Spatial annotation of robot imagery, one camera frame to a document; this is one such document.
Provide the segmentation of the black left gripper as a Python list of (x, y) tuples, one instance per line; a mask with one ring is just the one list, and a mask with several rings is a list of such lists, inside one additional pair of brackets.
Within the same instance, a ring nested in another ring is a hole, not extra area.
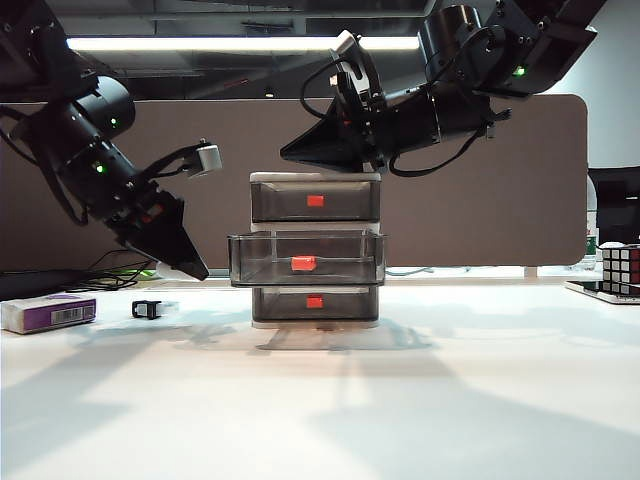
[(183, 227), (184, 201), (166, 195), (155, 181), (119, 184), (93, 179), (87, 207), (121, 245), (204, 280), (208, 269)]

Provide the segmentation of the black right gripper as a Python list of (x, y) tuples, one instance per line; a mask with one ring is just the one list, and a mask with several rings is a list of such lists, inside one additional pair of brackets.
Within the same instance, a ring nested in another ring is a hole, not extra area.
[(336, 99), (311, 128), (280, 149), (283, 160), (342, 173), (362, 173), (370, 164), (374, 171), (384, 165), (378, 152), (376, 123), (386, 108), (378, 80), (366, 75), (336, 75)]

